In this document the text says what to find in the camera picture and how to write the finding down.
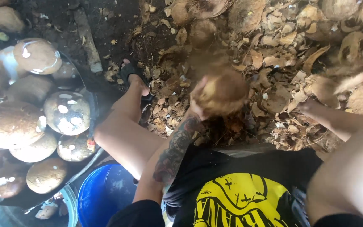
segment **hand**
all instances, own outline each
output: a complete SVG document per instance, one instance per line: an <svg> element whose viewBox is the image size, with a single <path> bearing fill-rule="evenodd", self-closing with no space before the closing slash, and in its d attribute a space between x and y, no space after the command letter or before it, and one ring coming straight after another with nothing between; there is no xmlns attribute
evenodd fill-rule
<svg viewBox="0 0 363 227"><path fill-rule="evenodd" d="M204 121L209 118L209 114L205 113L204 110L197 105L196 101L193 99L194 95L201 93L205 85L208 82L208 78L204 76L201 81L196 85L194 90L190 93L190 108L189 111L197 114L199 118Z"/></svg>

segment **sleeve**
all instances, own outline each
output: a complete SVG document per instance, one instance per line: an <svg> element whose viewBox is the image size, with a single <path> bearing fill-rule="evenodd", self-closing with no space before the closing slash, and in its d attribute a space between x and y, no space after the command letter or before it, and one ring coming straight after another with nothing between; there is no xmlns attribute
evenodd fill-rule
<svg viewBox="0 0 363 227"><path fill-rule="evenodd" d="M141 200L128 205L109 220L107 227L164 227L160 205L153 200Z"/></svg>
<svg viewBox="0 0 363 227"><path fill-rule="evenodd" d="M355 214L333 214L319 219L314 227L363 227L363 218Z"/></svg>

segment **pile of coconut husks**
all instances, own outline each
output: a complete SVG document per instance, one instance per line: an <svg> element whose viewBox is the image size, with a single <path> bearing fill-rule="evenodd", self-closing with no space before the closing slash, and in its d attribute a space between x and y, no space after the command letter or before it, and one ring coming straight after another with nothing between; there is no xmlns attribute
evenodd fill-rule
<svg viewBox="0 0 363 227"><path fill-rule="evenodd" d="M300 114L298 103L317 98L331 108L363 114L363 0L165 3L165 8L140 3L142 24L132 34L149 36L147 27L166 26L177 41L159 50L156 65L139 63L153 80L150 90L156 96L150 131L167 137L205 74L200 66L225 63L250 87L245 105L210 120L195 135L196 145L270 142L283 150L312 147L330 152L340 139ZM163 18L150 21L152 14ZM228 83L224 85L216 90L219 99L231 92Z"/></svg>

